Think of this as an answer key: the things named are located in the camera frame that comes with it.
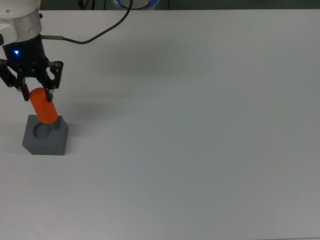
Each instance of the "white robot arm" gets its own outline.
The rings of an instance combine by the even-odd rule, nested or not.
[[[0,0],[0,45],[30,40],[42,30],[36,0]]]

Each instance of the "circular hole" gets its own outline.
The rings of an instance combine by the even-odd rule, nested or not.
[[[52,128],[49,124],[38,123],[33,129],[33,135],[37,139],[44,139],[50,135]]]

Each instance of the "blue object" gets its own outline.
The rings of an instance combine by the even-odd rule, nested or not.
[[[158,0],[152,0],[151,2],[148,3],[148,7],[151,8],[152,6],[154,6],[156,3],[158,2]],[[118,6],[122,6],[122,4],[120,3],[120,0],[116,0],[115,4],[117,4]]]

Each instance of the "white tabletop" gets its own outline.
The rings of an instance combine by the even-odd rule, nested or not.
[[[123,14],[44,11],[42,34]],[[320,236],[320,10],[135,11],[44,47],[66,155],[22,147],[34,110],[0,82],[1,240]]]

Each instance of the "gray square block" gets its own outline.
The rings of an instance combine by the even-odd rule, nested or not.
[[[65,155],[68,129],[62,116],[53,123],[44,124],[37,115],[29,115],[22,146],[33,155]]]

